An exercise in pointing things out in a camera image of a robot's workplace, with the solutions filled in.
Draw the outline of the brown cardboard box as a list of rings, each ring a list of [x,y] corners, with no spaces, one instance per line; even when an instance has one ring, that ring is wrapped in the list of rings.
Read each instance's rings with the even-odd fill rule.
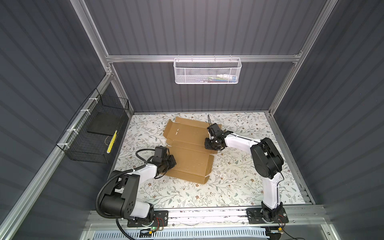
[[[163,136],[177,164],[166,176],[197,184],[208,182],[214,155],[218,153],[205,148],[205,139],[209,137],[208,126],[206,122],[180,117],[168,121]]]

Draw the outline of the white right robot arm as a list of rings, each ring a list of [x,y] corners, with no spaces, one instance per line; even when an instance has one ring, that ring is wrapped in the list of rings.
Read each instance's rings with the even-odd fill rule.
[[[255,170],[263,177],[263,206],[269,210],[280,206],[279,180],[282,177],[284,159],[270,138],[253,140],[230,132],[206,138],[205,148],[214,151],[234,148],[251,155]]]

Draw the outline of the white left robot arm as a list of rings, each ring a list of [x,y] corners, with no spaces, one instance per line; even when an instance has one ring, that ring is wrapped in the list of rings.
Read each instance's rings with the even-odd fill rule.
[[[155,218],[154,205],[137,199],[139,185],[155,179],[161,173],[176,166],[173,155],[166,154],[157,165],[143,164],[127,171],[114,171],[100,189],[96,201],[97,213],[106,219],[140,219],[152,222]]]

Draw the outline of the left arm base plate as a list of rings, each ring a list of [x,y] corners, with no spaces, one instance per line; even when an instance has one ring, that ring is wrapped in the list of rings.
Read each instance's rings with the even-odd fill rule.
[[[168,225],[169,211],[155,210],[149,212],[146,218],[134,217],[128,219],[127,227],[166,227]]]

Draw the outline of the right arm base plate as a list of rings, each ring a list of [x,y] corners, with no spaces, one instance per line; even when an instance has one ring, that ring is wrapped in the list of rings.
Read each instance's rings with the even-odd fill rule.
[[[284,208],[248,208],[246,215],[250,224],[287,224],[288,215]]]

